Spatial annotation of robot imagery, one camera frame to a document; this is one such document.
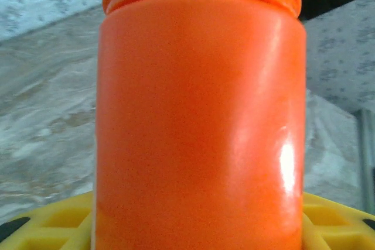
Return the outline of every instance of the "orange plastic container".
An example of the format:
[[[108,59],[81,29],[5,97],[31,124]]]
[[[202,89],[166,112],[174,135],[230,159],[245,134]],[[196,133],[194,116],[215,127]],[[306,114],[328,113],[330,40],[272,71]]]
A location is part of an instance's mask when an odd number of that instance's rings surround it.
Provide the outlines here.
[[[300,250],[301,0],[103,0],[96,250]]]

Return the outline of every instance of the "gray marble surface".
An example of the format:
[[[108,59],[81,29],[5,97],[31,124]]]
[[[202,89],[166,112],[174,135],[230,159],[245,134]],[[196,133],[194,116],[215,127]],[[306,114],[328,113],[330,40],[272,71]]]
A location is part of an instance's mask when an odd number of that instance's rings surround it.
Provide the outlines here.
[[[0,47],[0,223],[92,189],[100,8]],[[306,92],[305,190],[361,208],[356,120]]]

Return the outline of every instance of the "yellow grid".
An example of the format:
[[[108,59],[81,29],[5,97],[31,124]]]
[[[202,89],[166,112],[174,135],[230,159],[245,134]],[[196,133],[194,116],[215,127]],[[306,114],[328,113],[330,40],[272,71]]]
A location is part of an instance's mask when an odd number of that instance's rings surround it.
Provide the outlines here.
[[[30,221],[0,243],[0,250],[89,250],[92,193],[20,214]],[[304,250],[375,250],[375,216],[304,194]]]

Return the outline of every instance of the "bottle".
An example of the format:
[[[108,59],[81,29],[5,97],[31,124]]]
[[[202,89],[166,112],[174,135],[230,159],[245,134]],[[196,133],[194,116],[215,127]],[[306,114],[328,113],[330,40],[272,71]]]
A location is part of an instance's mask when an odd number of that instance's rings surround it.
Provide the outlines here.
[[[103,0],[96,250],[301,250],[301,0]]]

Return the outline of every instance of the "orange bottle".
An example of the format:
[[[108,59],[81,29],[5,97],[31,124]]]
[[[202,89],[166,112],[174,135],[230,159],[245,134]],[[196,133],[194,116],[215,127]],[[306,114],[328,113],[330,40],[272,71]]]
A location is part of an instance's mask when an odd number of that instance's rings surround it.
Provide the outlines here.
[[[96,250],[301,250],[301,0],[103,0]]]

